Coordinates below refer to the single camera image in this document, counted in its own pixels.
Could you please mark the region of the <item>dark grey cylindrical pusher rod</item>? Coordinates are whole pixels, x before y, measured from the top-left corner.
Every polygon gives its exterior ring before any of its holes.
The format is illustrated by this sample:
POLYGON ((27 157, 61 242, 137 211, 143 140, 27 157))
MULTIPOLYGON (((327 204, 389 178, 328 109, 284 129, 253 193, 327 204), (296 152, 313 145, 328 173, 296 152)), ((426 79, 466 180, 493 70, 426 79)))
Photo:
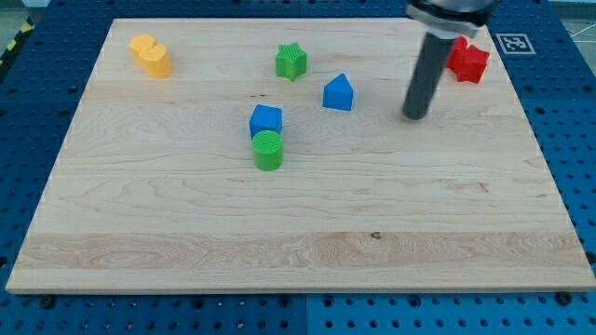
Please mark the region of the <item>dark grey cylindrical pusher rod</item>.
POLYGON ((426 117, 453 45, 453 39, 425 34, 402 105, 402 114, 407 118, 426 117))

